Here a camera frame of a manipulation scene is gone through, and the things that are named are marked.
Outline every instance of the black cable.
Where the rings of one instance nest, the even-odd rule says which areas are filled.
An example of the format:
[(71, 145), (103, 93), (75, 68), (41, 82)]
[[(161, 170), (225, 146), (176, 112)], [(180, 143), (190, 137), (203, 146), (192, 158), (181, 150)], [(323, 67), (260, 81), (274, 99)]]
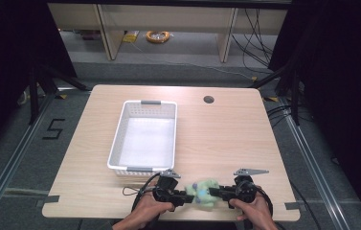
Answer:
[(300, 198), (303, 200), (303, 202), (305, 203), (305, 207), (308, 209), (309, 213), (311, 214), (312, 218), (314, 219), (315, 224), (317, 225), (317, 229), (321, 229), (320, 223), (318, 222), (318, 220), (315, 218), (314, 213), (312, 212), (311, 208), (309, 207), (309, 204), (307, 203), (307, 201), (305, 200), (305, 197), (302, 195), (302, 193), (300, 193), (299, 189), (297, 189), (297, 187), (294, 185), (294, 183), (288, 179), (288, 181), (291, 184), (291, 187), (293, 187), (293, 189), (297, 192), (297, 194), (300, 196)]
[(232, 37), (233, 37), (235, 43), (237, 44), (237, 46), (239, 47), (239, 49), (240, 49), (244, 54), (249, 55), (250, 57), (252, 57), (252, 58), (255, 59), (257, 62), (259, 62), (260, 64), (262, 64), (262, 65), (264, 65), (264, 66), (267, 65), (267, 63), (266, 63), (264, 60), (260, 59), (259, 57), (257, 57), (256, 55), (252, 54), (251, 52), (249, 52), (249, 51), (246, 49), (246, 47), (248, 46), (249, 43), (247, 43), (245, 46), (242, 46), (242, 45), (237, 41), (237, 39), (235, 38), (235, 36), (234, 36), (233, 34), (232, 34)]
[(263, 51), (263, 54), (266, 58), (267, 61), (269, 61), (269, 56), (268, 56), (268, 52), (266, 51), (266, 49), (270, 50), (270, 48), (268, 48), (267, 46), (265, 46), (263, 44), (263, 41), (261, 39), (261, 33), (260, 33), (260, 24), (259, 24), (259, 9), (257, 9), (257, 17), (256, 17), (256, 22), (255, 22), (255, 26), (254, 24), (252, 23), (251, 21), (251, 18), (249, 17), (249, 14), (248, 14), (248, 11), (245, 9), (245, 14), (246, 14), (246, 17), (248, 18), (248, 21), (249, 21), (249, 24), (251, 24), (251, 28), (252, 28), (252, 35), (255, 35), (256, 39), (258, 40), (259, 44), (261, 45), (262, 48), (259, 48), (257, 46), (255, 46), (252, 42), (251, 44), (253, 46), (255, 46), (258, 50), (260, 51)]
[(259, 12), (260, 12), (260, 9), (257, 9), (258, 33), (259, 33), (259, 37), (258, 37), (258, 34), (257, 34), (257, 39), (260, 42), (260, 45), (261, 45), (261, 48), (263, 50), (264, 56), (266, 57), (267, 61), (269, 62), (270, 57), (268, 56), (268, 52), (266, 52), (265, 48), (267, 48), (268, 50), (270, 50), (270, 49), (267, 46), (264, 45), (263, 40), (261, 39), (260, 23), (259, 23)]
[(269, 208), (269, 211), (270, 211), (270, 216), (273, 217), (273, 204), (272, 204), (272, 201), (270, 200), (269, 195), (267, 195), (267, 193), (263, 189), (260, 189), (260, 188), (258, 188), (258, 193), (260, 193), (263, 196), (264, 200), (266, 200), (267, 207)]
[(138, 194), (135, 197), (135, 200), (133, 201), (131, 212), (135, 209), (136, 205), (138, 204), (139, 200), (141, 199), (142, 195), (144, 194), (144, 190), (147, 188), (147, 185), (152, 181), (156, 176), (159, 176), (160, 173), (153, 175), (150, 177), (150, 179), (145, 183), (145, 185), (139, 190)]
[[(125, 189), (131, 189), (131, 190), (135, 191), (135, 193), (126, 194), (126, 193), (124, 192)], [(139, 193), (139, 190), (137, 190), (137, 189), (134, 189), (134, 188), (131, 188), (131, 187), (124, 187), (124, 188), (123, 188), (123, 195), (124, 195), (124, 196), (132, 196), (132, 195), (136, 195), (136, 194), (138, 194), (138, 193)]]
[(275, 112), (283, 111), (283, 110), (285, 110), (285, 109), (287, 109), (289, 107), (291, 107), (291, 105), (281, 105), (281, 106), (272, 108), (269, 111), (266, 111), (266, 113), (267, 113), (267, 116), (270, 117)]
[(282, 230), (285, 230), (285, 228), (279, 223), (279, 222), (275, 222), (276, 225), (278, 225)]
[(82, 225), (82, 219), (79, 221), (78, 230), (80, 230), (80, 229), (81, 229), (81, 225)]
[(289, 113), (289, 114), (283, 114), (282, 115), (282, 118), (280, 118), (274, 125), (272, 125), (272, 128), (273, 127), (275, 127), (279, 122), (281, 122), (284, 118), (286, 118), (286, 117), (288, 117), (288, 116), (290, 116), (291, 115), (291, 113)]

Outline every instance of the metal frame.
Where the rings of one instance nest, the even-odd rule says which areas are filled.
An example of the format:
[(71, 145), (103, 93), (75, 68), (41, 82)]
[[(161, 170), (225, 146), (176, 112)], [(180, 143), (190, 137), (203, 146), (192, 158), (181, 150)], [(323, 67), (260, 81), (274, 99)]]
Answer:
[[(282, 105), (288, 105), (285, 98), (280, 98)], [(348, 221), (345, 218), (344, 212), (342, 211), (341, 205), (335, 197), (335, 194), (330, 189), (326, 178), (324, 177), (323, 172), (318, 166), (317, 160), (312, 154), (311, 148), (309, 147), (305, 136), (300, 129), (300, 126), (297, 126), (295, 121), (291, 116), (286, 117), (287, 123), (290, 126), (291, 132), (294, 138), (297, 141), (297, 144), (302, 152), (305, 163), (311, 173), (311, 176), (317, 186), (318, 192), (320, 193), (321, 198), (323, 199), (329, 215), (331, 216), (332, 222), (335, 225), (336, 229), (350, 229)]]

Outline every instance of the human hand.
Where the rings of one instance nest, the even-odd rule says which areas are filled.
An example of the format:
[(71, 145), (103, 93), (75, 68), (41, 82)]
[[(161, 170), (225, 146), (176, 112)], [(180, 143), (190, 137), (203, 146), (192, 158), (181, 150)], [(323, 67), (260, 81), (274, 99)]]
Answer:
[(278, 229), (270, 215), (269, 207), (260, 193), (256, 193), (255, 200), (251, 203), (245, 203), (242, 200), (233, 198), (229, 203), (243, 211), (243, 214), (237, 217), (237, 220), (249, 219), (256, 230)]
[(144, 228), (148, 222), (152, 221), (166, 211), (174, 210), (170, 202), (159, 202), (153, 197), (152, 192), (144, 193), (136, 205), (135, 209), (126, 218), (112, 226), (113, 230), (137, 230)]

